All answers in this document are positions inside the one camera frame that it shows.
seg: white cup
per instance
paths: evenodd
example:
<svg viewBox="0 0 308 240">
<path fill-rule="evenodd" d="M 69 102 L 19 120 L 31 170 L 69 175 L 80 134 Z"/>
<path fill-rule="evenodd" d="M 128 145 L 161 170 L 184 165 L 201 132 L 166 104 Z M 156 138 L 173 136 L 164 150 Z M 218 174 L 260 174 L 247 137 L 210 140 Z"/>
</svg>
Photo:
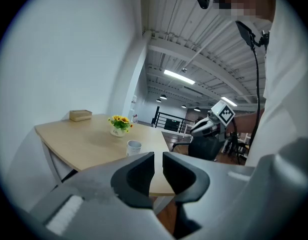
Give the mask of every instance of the white cup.
<svg viewBox="0 0 308 240">
<path fill-rule="evenodd" d="M 133 156 L 140 153 L 140 149 L 142 148 L 142 144 L 139 141 L 131 140 L 127 142 L 127 156 Z"/>
</svg>

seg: white shirt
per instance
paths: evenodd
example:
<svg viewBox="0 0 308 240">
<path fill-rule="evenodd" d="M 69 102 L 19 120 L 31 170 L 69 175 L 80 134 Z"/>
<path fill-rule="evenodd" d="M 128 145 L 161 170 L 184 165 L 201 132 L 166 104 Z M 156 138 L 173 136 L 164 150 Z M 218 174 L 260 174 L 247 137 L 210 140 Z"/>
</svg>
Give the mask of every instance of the white shirt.
<svg viewBox="0 0 308 240">
<path fill-rule="evenodd" d="M 308 32 L 286 0 L 276 0 L 269 38 L 265 111 L 246 161 L 253 167 L 261 157 L 308 137 Z"/>
</svg>

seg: flower pot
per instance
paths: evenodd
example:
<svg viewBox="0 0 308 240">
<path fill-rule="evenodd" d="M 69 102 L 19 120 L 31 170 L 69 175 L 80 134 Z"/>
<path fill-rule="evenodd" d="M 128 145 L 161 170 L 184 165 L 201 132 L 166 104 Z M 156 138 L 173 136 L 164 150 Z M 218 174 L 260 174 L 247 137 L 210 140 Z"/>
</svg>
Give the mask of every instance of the flower pot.
<svg viewBox="0 0 308 240">
<path fill-rule="evenodd" d="M 116 128 L 114 126 L 110 129 L 110 134 L 116 136 L 116 137 L 123 137 L 126 134 L 126 131 L 122 130 L 121 128 Z"/>
</svg>

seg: ceiling light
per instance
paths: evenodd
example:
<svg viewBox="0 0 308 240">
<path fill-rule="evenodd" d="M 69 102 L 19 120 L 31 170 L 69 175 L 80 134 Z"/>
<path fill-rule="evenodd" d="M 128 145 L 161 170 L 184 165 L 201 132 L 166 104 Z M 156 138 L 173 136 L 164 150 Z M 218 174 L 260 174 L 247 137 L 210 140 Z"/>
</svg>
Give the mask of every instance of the ceiling light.
<svg viewBox="0 0 308 240">
<path fill-rule="evenodd" d="M 233 103 L 231 100 L 227 99 L 226 97 L 222 97 L 222 99 L 224 101 L 227 101 L 230 105 L 234 106 L 234 107 L 237 107 L 237 105 L 235 103 Z"/>
<path fill-rule="evenodd" d="M 191 85 L 193 85 L 195 83 L 195 81 L 192 81 L 192 80 L 188 79 L 187 77 L 184 77 L 184 76 L 182 76 L 180 74 L 176 74 L 176 73 L 171 72 L 169 70 L 165 70 L 164 74 L 169 75 L 169 76 L 174 77 L 174 78 L 177 78 L 179 80 L 185 81 L 185 82 L 187 82 L 187 83 L 189 83 Z"/>
</svg>

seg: ceiling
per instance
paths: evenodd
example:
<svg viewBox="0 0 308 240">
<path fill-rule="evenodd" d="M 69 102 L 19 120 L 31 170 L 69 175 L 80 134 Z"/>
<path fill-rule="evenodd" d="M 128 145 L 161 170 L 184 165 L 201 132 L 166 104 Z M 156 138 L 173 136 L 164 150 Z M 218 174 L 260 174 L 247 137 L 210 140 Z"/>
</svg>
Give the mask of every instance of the ceiling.
<svg viewBox="0 0 308 240">
<path fill-rule="evenodd" d="M 209 6 L 201 9 L 197 0 L 142 0 L 142 25 L 152 31 L 145 61 L 149 92 L 164 93 L 187 106 L 212 106 L 225 96 L 239 106 L 256 110 L 255 58 L 241 38 L 234 20 L 220 16 Z M 248 27 L 260 37 L 271 23 L 253 19 Z M 193 55 L 208 45 L 188 66 Z M 257 48 L 261 103 L 265 87 L 264 50 Z M 164 70 L 181 74 L 193 85 L 170 78 Z"/>
</svg>

